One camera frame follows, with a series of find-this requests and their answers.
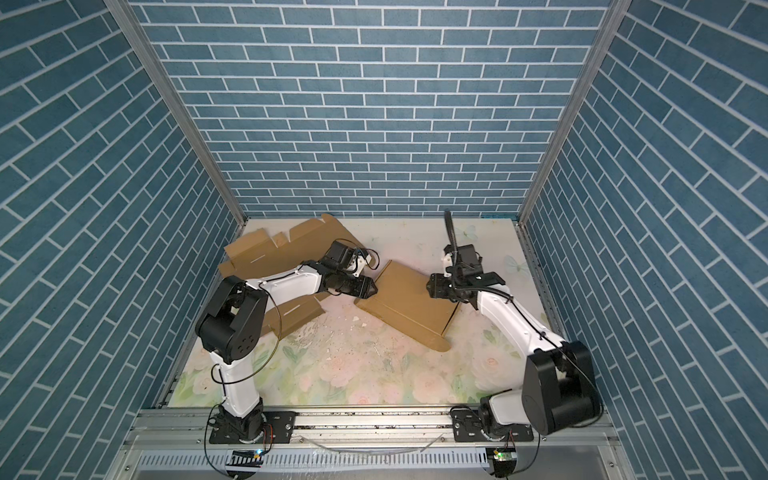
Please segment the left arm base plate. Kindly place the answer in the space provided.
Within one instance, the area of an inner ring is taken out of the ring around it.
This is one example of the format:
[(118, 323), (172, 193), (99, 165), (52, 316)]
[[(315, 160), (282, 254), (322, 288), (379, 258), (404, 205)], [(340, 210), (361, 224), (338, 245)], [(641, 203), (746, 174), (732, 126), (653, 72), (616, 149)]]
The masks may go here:
[(288, 444), (296, 420), (294, 411), (254, 411), (244, 418), (220, 407), (208, 425), (207, 440), (216, 444)]

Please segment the green circuit board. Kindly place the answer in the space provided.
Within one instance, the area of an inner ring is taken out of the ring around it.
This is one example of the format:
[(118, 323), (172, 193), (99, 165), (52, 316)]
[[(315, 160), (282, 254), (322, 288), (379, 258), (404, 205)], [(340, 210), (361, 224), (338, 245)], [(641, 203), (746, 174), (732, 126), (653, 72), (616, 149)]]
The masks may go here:
[(243, 468), (261, 468), (265, 454), (262, 450), (235, 450), (225, 463), (227, 470), (236, 471)]
[(486, 449), (489, 464), (494, 468), (515, 468), (518, 453), (512, 447), (495, 447)]

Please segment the left green circuit board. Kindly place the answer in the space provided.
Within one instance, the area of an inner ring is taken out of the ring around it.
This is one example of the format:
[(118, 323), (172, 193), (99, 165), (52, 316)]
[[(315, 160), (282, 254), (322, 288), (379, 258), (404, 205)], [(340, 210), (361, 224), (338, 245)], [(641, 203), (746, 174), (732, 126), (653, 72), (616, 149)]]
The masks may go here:
[(227, 470), (236, 471), (243, 468), (261, 468), (265, 454), (262, 450), (235, 450), (225, 463)]

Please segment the cardboard box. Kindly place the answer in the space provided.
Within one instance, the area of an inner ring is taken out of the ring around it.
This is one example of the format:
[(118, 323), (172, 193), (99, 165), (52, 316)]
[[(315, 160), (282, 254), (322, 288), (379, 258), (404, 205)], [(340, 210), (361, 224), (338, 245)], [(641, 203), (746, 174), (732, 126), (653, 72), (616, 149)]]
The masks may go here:
[(427, 275), (389, 260), (375, 279), (378, 292), (368, 299), (357, 299), (354, 304), (425, 347), (447, 352), (451, 343), (446, 331), (458, 305), (431, 298), (428, 280)]
[[(330, 214), (301, 223), (294, 220), (259, 221), (257, 227), (225, 247), (227, 259), (218, 266), (226, 278), (242, 280), (279, 276), (298, 267), (301, 262), (321, 259), (334, 241), (348, 246), (363, 244)], [(329, 295), (304, 295), (279, 304), (279, 310), (268, 308), (261, 334), (273, 332), (280, 339), (325, 313), (321, 302)]]

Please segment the aluminium corner post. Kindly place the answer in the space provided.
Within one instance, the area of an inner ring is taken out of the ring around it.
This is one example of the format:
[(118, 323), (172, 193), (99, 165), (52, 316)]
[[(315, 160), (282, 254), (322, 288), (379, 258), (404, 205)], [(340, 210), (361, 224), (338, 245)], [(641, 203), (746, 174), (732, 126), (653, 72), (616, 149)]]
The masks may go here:
[(179, 92), (165, 70), (129, 2), (105, 0), (104, 4), (135, 52), (169, 112), (176, 120), (185, 139), (189, 142), (200, 164), (213, 182), (221, 199), (228, 207), (232, 217), (239, 227), (244, 227), (247, 223), (247, 215), (227, 184), (207, 143), (190, 116)]
[(600, 28), (597, 31), (595, 42), (590, 48), (581, 73), (574, 84), (573, 92), (571, 93), (568, 103), (558, 121), (557, 128), (552, 135), (546, 152), (542, 156), (542, 161), (538, 170), (532, 179), (532, 184), (519, 212), (519, 224), (524, 225), (530, 220), (535, 204), (542, 194), (547, 179), (557, 163), (558, 155), (562, 151), (579, 110), (593, 85), (600, 66), (607, 55), (608, 49), (616, 36), (618, 28), (630, 5), (630, 0), (617, 0), (611, 2), (610, 8), (607, 10)]

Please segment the right green circuit board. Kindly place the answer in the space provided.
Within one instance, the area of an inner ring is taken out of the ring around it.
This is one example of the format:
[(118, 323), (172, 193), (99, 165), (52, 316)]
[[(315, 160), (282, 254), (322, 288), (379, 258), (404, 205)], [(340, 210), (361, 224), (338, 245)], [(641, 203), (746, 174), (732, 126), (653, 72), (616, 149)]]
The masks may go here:
[(486, 449), (489, 464), (494, 468), (515, 468), (518, 453), (512, 447), (495, 447)]

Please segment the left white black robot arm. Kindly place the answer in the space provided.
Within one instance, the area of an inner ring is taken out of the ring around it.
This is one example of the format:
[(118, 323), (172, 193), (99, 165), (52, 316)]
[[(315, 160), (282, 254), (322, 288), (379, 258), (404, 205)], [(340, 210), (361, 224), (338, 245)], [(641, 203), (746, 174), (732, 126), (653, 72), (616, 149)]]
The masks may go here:
[(211, 378), (224, 390), (220, 414), (232, 421), (262, 421), (263, 402), (249, 369), (268, 312), (317, 293), (368, 299), (377, 287), (364, 270), (374, 270), (378, 264), (372, 250), (337, 239), (321, 259), (304, 261), (286, 272), (222, 280), (195, 326), (213, 361)]

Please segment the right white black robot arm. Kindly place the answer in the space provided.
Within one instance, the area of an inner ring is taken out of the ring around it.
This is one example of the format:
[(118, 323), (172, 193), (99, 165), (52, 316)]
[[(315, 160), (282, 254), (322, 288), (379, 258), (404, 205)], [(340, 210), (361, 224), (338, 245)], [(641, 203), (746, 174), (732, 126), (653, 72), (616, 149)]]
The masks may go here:
[(535, 319), (500, 275), (483, 270), (472, 244), (451, 240), (443, 266), (426, 284), (429, 296), (471, 305), (525, 355), (522, 386), (480, 400), (479, 415), (488, 433), (528, 424), (546, 436), (583, 428), (602, 416), (591, 353), (582, 342), (568, 342)]

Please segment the right aluminium corner post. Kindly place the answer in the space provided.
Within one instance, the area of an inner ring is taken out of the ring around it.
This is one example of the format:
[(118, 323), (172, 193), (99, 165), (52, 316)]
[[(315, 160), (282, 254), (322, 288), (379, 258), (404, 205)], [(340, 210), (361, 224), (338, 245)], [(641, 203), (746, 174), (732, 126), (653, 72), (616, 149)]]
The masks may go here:
[(630, 0), (617, 0), (611, 2), (610, 8), (607, 10), (600, 28), (597, 31), (595, 42), (590, 48), (581, 73), (574, 84), (573, 92), (571, 93), (568, 103), (558, 121), (557, 128), (552, 135), (546, 152), (542, 156), (542, 161), (538, 170), (532, 179), (532, 184), (519, 212), (519, 224), (524, 225), (530, 220), (535, 204), (542, 194), (547, 179), (557, 163), (558, 155), (562, 151), (579, 110), (593, 85), (600, 66), (607, 55), (608, 49), (616, 36), (618, 28), (630, 5)]

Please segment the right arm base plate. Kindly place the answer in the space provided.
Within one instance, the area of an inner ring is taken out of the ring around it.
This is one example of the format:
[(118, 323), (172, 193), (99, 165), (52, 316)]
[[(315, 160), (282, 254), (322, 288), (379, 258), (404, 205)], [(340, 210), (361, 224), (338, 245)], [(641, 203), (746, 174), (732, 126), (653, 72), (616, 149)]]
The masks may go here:
[(456, 442), (530, 442), (533, 430), (527, 424), (499, 424), (490, 410), (480, 406), (477, 409), (457, 405), (449, 409), (453, 436)]

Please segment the left aluminium corner post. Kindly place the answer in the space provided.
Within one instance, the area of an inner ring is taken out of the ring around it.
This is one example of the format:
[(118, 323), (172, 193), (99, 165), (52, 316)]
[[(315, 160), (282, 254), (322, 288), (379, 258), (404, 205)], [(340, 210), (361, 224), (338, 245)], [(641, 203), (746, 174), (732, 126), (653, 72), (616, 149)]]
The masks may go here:
[(244, 227), (247, 223), (247, 215), (227, 184), (207, 143), (190, 116), (179, 92), (165, 70), (129, 2), (105, 0), (104, 4), (135, 52), (169, 112), (176, 120), (185, 139), (189, 142), (200, 164), (213, 182), (221, 199), (228, 207), (232, 217), (239, 227)]

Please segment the aluminium mounting rail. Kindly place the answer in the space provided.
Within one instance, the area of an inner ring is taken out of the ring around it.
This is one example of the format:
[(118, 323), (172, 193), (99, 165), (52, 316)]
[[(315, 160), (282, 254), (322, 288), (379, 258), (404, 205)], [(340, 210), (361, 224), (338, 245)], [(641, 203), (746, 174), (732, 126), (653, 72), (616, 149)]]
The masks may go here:
[[(530, 442), (456, 442), (447, 406), (277, 407), (294, 411), (288, 444), (212, 444), (206, 408), (142, 411), (109, 479), (631, 479), (608, 417)], [(486, 449), (512, 447), (515, 468)], [(261, 468), (227, 470), (235, 450), (262, 450)]]

